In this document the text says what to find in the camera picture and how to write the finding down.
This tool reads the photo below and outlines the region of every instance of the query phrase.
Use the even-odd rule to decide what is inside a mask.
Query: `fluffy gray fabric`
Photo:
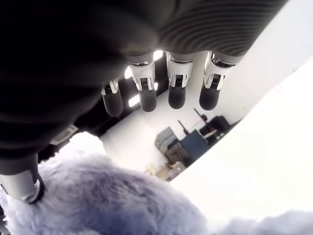
[[[288,211],[275,217],[255,220],[233,219],[216,235],[312,235],[313,212]]]
[[[1,190],[12,235],[204,235],[205,218],[157,178],[120,169],[100,151],[71,149],[39,165],[46,192],[27,205]]]

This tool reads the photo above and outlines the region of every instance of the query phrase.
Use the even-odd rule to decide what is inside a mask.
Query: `white wall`
[[[212,112],[202,113],[209,117],[224,115],[230,123],[236,122],[245,117],[266,92],[312,55],[312,9],[311,0],[290,0],[233,69],[223,85],[217,107]],[[115,161],[140,171],[144,171],[149,163],[158,168],[163,164],[163,158],[154,146],[157,133],[170,126],[182,139],[184,133],[178,119],[188,130],[202,125],[193,108],[201,113],[199,95],[205,58],[206,52],[198,54],[182,109],[170,108],[167,93],[163,94],[157,99],[156,110],[151,113],[136,111],[102,137],[106,151]]]
[[[295,89],[299,84],[306,85]],[[313,212],[312,87],[313,57],[175,178],[172,186],[188,196],[212,226],[233,218],[261,219],[294,210]],[[305,234],[302,218],[291,221],[288,216],[287,220],[280,233],[271,232],[274,226],[265,231]],[[289,224],[302,232],[284,230]]]
[[[312,9],[312,0],[287,2],[224,82],[216,114],[230,122],[245,117],[266,92],[313,54]],[[205,53],[198,54],[188,82],[194,102],[199,99],[205,58]]]
[[[188,131],[204,126],[193,108],[186,102],[183,108],[172,109],[168,104],[168,93],[165,92],[157,97],[157,106],[153,112],[135,111],[109,129],[101,137],[104,148],[113,161],[122,167],[143,172],[150,165],[148,168],[158,170],[164,165],[165,159],[154,145],[157,134],[170,126],[176,136],[183,139],[185,134],[178,119]],[[213,117],[211,112],[202,113],[208,118]]]

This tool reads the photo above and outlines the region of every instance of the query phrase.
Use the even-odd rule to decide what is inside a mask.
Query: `plush toy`
[[[96,137],[73,139],[39,164],[41,201],[28,205],[1,190],[11,235],[209,234],[200,211],[167,182],[116,167]]]

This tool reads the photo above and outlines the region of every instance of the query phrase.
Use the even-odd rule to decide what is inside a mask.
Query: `robotic hand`
[[[34,203],[44,184],[37,153],[103,96],[118,117],[118,78],[130,66],[142,110],[157,105],[153,51],[166,51],[169,104],[184,105],[199,51],[209,51],[199,102],[216,106],[238,64],[286,0],[120,0],[7,7],[1,16],[0,182]]]

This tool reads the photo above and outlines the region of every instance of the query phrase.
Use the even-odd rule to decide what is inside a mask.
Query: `silver metal joint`
[[[209,52],[204,64],[203,83],[207,89],[220,90],[228,74],[236,64],[223,62]]]
[[[133,80],[139,91],[154,89],[156,74],[155,63],[152,57],[140,63],[132,63],[130,68],[133,72]]]
[[[167,73],[171,87],[186,87],[195,59],[177,60],[169,52],[166,52],[166,59]]]
[[[101,95],[106,95],[106,88],[110,89],[113,94],[117,93],[118,91],[118,79],[111,80],[105,88],[102,88]]]
[[[33,203],[39,196],[41,182],[33,182],[30,170],[15,175],[0,175],[0,182],[5,192],[12,198],[25,203]]]

